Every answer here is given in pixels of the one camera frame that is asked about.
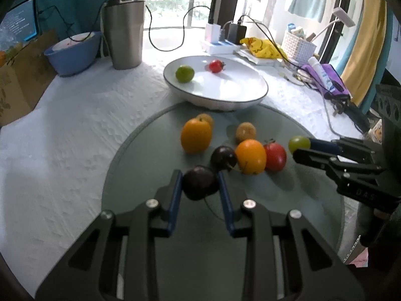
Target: yellow plastic bag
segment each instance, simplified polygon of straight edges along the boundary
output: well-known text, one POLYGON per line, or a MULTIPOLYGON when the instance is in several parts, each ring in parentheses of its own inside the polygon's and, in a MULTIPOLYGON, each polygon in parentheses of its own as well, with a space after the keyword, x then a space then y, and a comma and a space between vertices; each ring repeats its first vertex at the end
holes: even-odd
MULTIPOLYGON (((241 44, 245 44, 249 51, 256 56, 257 58, 262 58, 262 59, 282 59, 283 57, 281 54, 277 51, 273 43, 271 43, 269 40, 261 40, 256 37, 249 37, 249 38, 243 38, 242 40, 239 41, 241 44)), ((281 53, 287 57, 285 52, 282 50, 280 46, 277 45, 277 47, 280 49, 281 53)))

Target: tangerine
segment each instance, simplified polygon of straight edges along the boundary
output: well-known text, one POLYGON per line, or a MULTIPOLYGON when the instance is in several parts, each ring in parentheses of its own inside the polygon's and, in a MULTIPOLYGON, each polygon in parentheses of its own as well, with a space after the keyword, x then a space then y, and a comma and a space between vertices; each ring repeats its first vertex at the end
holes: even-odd
POLYGON ((266 151, 259 141, 254 139, 244 140, 236 148, 235 155, 243 174, 259 174, 264 171, 266 151))
POLYGON ((188 154, 205 151, 212 141, 212 128, 203 119, 193 118, 181 130, 181 146, 188 154))

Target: red tomato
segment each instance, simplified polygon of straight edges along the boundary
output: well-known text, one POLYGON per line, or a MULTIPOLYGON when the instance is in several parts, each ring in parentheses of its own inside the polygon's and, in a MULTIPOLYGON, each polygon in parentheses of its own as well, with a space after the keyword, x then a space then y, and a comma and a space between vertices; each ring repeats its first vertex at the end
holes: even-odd
POLYGON ((220 60, 213 60, 209 63, 209 70, 213 73, 218 73, 223 70, 225 64, 220 60))
POLYGON ((274 172, 281 171, 287 161, 287 153, 282 145, 272 141, 263 146, 266 151, 266 166, 267 170, 274 172))

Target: white plate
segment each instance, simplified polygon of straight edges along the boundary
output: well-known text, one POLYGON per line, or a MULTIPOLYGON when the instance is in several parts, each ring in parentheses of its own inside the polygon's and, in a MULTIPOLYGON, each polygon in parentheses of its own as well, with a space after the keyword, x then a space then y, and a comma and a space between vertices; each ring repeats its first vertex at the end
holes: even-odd
POLYGON ((258 104, 268 91, 263 77, 250 66, 216 56, 186 56, 170 62, 164 68, 164 78, 180 97, 197 106, 211 110, 233 111, 258 104), (211 61, 225 63, 224 70, 212 73, 211 61), (195 70, 194 78, 186 84, 179 83, 175 72, 181 65, 195 70))

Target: white charger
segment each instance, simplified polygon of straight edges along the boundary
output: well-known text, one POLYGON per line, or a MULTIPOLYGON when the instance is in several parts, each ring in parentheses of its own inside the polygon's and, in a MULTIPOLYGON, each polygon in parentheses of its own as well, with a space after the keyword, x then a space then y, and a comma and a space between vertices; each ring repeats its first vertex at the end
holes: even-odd
POLYGON ((205 41, 215 44, 219 42, 221 26, 217 24, 206 24, 205 41))

